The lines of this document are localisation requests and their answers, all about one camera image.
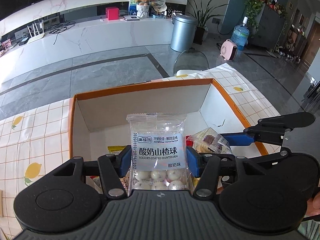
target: white flower basket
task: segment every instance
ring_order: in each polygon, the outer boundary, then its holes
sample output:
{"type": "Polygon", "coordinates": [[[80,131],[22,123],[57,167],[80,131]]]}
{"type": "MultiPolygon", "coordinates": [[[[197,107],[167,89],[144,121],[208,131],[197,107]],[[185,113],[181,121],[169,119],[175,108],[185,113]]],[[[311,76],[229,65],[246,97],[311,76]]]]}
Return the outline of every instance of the white flower basket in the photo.
{"type": "Polygon", "coordinates": [[[139,4],[137,4],[137,11],[138,12],[148,12],[149,11],[149,5],[139,5],[139,4]]]}
{"type": "Polygon", "coordinates": [[[137,12],[137,17],[140,19],[148,18],[149,17],[149,12],[137,12]]]}

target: pink space heater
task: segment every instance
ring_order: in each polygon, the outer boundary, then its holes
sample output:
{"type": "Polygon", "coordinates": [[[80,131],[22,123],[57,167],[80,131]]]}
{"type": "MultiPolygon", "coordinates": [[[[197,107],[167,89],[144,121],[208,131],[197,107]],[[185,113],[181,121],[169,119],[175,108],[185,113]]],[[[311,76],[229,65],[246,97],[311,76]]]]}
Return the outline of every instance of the pink space heater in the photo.
{"type": "Polygon", "coordinates": [[[220,56],[224,57],[224,60],[234,60],[238,51],[238,47],[231,40],[226,40],[221,46],[220,56]]]}

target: blue water jug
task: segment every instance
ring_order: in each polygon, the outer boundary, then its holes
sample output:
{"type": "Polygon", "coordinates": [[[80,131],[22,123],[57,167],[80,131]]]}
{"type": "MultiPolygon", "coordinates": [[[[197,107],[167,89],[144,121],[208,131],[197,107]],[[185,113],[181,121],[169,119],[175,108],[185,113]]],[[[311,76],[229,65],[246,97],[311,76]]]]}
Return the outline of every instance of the blue water jug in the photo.
{"type": "Polygon", "coordinates": [[[237,45],[239,50],[244,49],[244,45],[247,43],[249,37],[249,30],[247,28],[248,18],[245,17],[241,25],[237,25],[231,36],[231,40],[237,45]]]}

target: doorway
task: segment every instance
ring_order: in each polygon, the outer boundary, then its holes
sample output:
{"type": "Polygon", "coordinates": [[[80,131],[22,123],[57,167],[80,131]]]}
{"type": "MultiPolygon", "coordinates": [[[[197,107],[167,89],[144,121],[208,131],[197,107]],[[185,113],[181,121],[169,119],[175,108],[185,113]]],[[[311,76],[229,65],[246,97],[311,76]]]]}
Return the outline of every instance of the doorway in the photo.
{"type": "Polygon", "coordinates": [[[307,37],[307,42],[307,46],[302,53],[301,59],[310,67],[320,48],[320,24],[316,21],[313,23],[307,37]]]}

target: metal trash can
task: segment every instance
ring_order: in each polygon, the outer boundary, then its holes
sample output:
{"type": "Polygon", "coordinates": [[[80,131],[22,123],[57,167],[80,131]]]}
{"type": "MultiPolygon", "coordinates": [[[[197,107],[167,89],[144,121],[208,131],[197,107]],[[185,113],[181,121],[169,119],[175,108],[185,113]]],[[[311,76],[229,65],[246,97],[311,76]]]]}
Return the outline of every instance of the metal trash can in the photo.
{"type": "Polygon", "coordinates": [[[198,20],[187,15],[176,15],[172,19],[174,24],[170,48],[183,52],[190,49],[195,37],[198,20]]]}

